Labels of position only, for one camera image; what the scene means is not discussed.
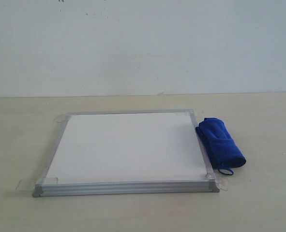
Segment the blue cloth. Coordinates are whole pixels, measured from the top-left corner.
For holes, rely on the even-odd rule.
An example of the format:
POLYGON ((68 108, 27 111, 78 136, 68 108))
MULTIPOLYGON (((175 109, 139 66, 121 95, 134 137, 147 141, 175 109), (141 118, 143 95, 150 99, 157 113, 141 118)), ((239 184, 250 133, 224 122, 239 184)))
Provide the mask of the blue cloth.
POLYGON ((211 162, 212 168, 224 175, 233 175, 233 169, 246 164, 246 158, 228 132, 224 122, 206 117, 196 127, 211 162))

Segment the clear tape far right corner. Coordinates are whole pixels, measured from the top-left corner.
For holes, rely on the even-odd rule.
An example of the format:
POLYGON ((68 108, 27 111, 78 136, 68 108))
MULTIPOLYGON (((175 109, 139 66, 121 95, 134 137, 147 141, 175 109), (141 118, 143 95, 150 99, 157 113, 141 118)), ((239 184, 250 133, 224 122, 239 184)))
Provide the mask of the clear tape far right corner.
POLYGON ((193 110, 193 109, 184 109, 184 110, 178 110, 175 112, 177 115, 194 115, 195 117, 203 117, 204 111, 200 110, 193 110))

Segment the clear tape corner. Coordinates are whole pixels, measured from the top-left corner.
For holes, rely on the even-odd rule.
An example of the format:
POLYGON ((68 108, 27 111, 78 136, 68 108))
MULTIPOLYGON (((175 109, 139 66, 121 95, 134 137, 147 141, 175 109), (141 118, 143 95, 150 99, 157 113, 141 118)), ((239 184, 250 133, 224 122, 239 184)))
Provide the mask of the clear tape corner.
POLYGON ((219 192, 220 190, 228 191, 228 180, 221 177, 218 173, 207 173, 206 178, 209 180, 209 189, 212 192, 219 192))
POLYGON ((63 122, 63 121, 67 121, 66 114, 58 115, 54 118, 54 122, 63 122))
POLYGON ((42 185, 55 185, 58 183, 58 178, 42 178, 39 179, 20 179, 15 190, 33 192, 42 185))
POLYGON ((194 115, 195 117, 203 117, 204 111, 200 110, 193 110, 193 109, 184 109, 184 110, 178 110, 175 112, 177 115, 194 115))

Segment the clear tape far left corner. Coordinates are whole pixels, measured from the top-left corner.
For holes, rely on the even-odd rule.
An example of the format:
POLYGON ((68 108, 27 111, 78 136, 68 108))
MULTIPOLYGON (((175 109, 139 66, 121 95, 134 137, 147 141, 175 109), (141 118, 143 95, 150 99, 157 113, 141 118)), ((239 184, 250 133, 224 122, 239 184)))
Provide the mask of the clear tape far left corner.
POLYGON ((54 118, 54 122, 63 122, 63 121, 67 121, 66 114, 58 115, 54 118))

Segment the clear tape near right corner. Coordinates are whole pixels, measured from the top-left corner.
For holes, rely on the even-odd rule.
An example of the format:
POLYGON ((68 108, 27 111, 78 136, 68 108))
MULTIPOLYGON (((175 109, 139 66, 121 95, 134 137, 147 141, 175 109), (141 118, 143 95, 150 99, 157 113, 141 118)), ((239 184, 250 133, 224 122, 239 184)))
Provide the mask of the clear tape near right corner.
POLYGON ((212 192, 219 192, 220 190, 228 191, 228 180, 221 177, 218 173, 207 173, 206 178, 209 180, 209 189, 212 192))

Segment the clear tape near left corner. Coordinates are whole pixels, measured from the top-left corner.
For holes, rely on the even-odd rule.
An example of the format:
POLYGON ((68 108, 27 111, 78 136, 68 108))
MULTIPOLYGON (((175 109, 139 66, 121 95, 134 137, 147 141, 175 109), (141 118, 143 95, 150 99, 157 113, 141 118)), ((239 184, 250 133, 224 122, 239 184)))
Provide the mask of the clear tape near left corner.
POLYGON ((33 192, 42 185, 55 185, 58 183, 58 178, 42 178, 39 179, 20 179, 15 190, 33 192))

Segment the white board aluminium frame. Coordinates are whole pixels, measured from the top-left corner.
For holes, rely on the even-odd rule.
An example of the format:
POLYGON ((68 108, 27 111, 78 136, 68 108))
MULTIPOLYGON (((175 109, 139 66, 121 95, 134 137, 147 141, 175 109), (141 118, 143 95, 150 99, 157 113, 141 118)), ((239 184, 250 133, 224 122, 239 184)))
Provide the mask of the white board aluminium frame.
POLYGON ((191 109, 68 113, 33 197, 219 192, 191 109))

